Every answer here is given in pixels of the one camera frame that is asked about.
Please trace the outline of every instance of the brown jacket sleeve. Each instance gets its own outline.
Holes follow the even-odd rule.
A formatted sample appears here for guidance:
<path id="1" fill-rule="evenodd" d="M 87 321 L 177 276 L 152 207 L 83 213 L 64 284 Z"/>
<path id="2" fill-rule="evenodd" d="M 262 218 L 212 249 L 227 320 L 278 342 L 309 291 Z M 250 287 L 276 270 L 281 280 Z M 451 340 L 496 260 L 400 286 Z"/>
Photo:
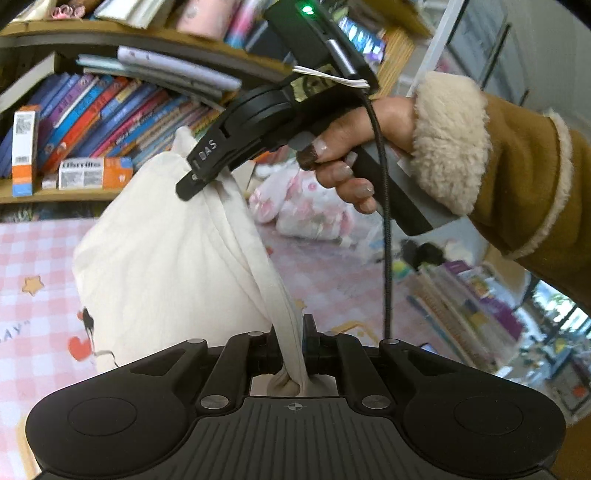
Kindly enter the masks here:
<path id="1" fill-rule="evenodd" d="M 466 77 L 428 74 L 415 105 L 421 187 L 591 314 L 591 148 L 582 135 Z M 555 470 L 591 478 L 591 417 L 569 429 Z"/>

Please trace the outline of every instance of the box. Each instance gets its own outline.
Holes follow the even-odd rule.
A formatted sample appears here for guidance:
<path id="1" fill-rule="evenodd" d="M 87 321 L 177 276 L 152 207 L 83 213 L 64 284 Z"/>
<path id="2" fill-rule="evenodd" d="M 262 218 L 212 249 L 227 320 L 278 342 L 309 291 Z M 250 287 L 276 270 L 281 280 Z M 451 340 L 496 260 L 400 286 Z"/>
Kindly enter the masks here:
<path id="1" fill-rule="evenodd" d="M 12 196 L 33 195 L 40 107 L 26 105 L 14 113 L 12 129 Z"/>
<path id="2" fill-rule="evenodd" d="M 60 164 L 58 189 L 120 189 L 133 173 L 129 157 L 69 158 Z"/>

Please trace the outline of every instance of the blue book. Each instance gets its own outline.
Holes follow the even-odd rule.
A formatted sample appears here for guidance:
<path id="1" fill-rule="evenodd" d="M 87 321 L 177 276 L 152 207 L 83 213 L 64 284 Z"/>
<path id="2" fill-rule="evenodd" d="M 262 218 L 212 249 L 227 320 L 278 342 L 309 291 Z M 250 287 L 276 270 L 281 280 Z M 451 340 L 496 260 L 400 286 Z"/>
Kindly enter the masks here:
<path id="1" fill-rule="evenodd" d="M 172 112 L 175 108 L 178 108 L 183 103 L 187 102 L 189 99 L 183 95 L 176 97 L 169 102 L 165 103 L 159 109 L 157 109 L 151 116 L 146 118 L 143 122 L 140 123 L 139 127 L 136 128 L 133 132 L 131 132 L 125 140 L 123 140 L 119 145 L 113 148 L 109 152 L 110 157 L 117 157 L 119 152 L 129 145 L 130 142 L 137 140 L 141 137 L 145 132 L 147 132 L 150 128 L 156 125 L 160 120 L 162 120 L 166 115 Z"/>
<path id="2" fill-rule="evenodd" d="M 92 152 L 99 148 L 101 143 L 103 143 L 118 126 L 133 115 L 133 113 L 141 107 L 148 97 L 150 97 L 157 89 L 158 87 L 153 83 L 144 83 L 125 103 L 121 105 L 117 113 L 107 121 L 101 122 L 100 126 L 86 137 L 86 141 L 81 142 L 84 143 L 84 145 L 76 150 L 75 156 L 89 157 Z"/>
<path id="3" fill-rule="evenodd" d="M 74 88 L 78 80 L 80 80 L 81 75 L 74 74 L 69 77 L 67 82 L 60 88 L 60 90 L 56 93 L 55 97 L 47 104 L 47 106 L 41 111 L 41 122 L 39 123 L 39 133 L 37 135 L 37 145 L 45 145 L 51 131 L 53 130 L 53 125 L 49 120 L 49 116 L 51 113 L 56 109 L 56 107 L 60 104 L 63 98 Z"/>
<path id="4" fill-rule="evenodd" d="M 197 118 L 204 117 L 207 114 L 207 109 L 201 107 L 190 112 L 187 112 L 181 118 L 175 121 L 170 127 L 168 127 L 159 137 L 157 137 L 152 143 L 147 145 L 142 151 L 136 153 L 133 158 L 134 171 L 137 171 L 149 158 L 162 152 L 172 141 L 174 140 L 174 134 L 183 125 L 191 125 L 197 121 Z"/>
<path id="5" fill-rule="evenodd" d="M 114 78 L 111 75 L 103 75 L 99 81 L 90 91 L 84 96 L 84 98 L 76 105 L 76 107 L 68 114 L 59 127 L 51 132 L 49 140 L 45 146 L 39 150 L 37 154 L 37 168 L 42 168 L 47 159 L 51 156 L 51 153 L 60 144 L 61 139 L 66 136 L 70 131 L 70 128 L 78 121 L 78 119 L 86 112 L 88 107 L 99 97 L 101 93 L 113 83 Z"/>
<path id="6" fill-rule="evenodd" d="M 43 81 L 41 86 L 31 95 L 27 101 L 29 105 L 39 105 L 43 110 L 57 91 L 67 81 L 69 75 L 51 75 Z M 0 144 L 0 176 L 7 177 L 12 171 L 12 127 L 8 130 L 6 137 Z"/>

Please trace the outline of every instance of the fingernail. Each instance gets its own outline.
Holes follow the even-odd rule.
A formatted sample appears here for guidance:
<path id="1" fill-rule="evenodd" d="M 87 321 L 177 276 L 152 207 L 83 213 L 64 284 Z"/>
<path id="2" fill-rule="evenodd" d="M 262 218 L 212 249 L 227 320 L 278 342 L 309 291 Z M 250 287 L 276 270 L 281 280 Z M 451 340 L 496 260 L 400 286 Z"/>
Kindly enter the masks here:
<path id="1" fill-rule="evenodd" d="M 316 138 L 308 147 L 298 152 L 296 159 L 302 170 L 312 170 L 314 164 L 326 153 L 328 146 L 321 138 Z"/>
<path id="2" fill-rule="evenodd" d="M 374 187 L 371 184 L 364 184 L 355 189 L 355 196 L 359 199 L 371 197 L 374 192 Z"/>
<path id="3" fill-rule="evenodd" d="M 374 203 L 369 199 L 364 200 L 359 204 L 359 210 L 361 210 L 363 213 L 373 213 Z"/>
<path id="4" fill-rule="evenodd" d="M 349 166 L 352 167 L 353 164 L 355 163 L 355 160 L 357 160 L 357 153 L 355 152 L 349 152 L 347 153 L 347 156 L 343 159 L 345 161 L 345 163 Z"/>
<path id="5" fill-rule="evenodd" d="M 351 167 L 342 164 L 339 168 L 334 169 L 331 175 L 332 181 L 335 183 L 349 180 L 351 177 L 353 177 L 353 170 L 351 170 Z"/>

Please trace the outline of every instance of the white cloth bag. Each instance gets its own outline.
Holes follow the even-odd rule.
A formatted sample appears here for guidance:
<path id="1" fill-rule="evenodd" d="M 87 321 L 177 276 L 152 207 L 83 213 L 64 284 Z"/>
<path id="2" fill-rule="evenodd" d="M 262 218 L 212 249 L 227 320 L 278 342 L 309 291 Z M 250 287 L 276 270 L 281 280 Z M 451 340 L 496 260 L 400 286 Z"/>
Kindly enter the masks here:
<path id="1" fill-rule="evenodd" d="M 119 366 L 190 338 L 224 345 L 275 326 L 284 368 L 268 394 L 306 395 L 302 320 L 226 171 L 189 202 L 176 183 L 196 144 L 179 129 L 105 210 L 74 252 L 74 277 L 95 321 L 95 352 Z M 100 371 L 113 356 L 97 357 Z"/>

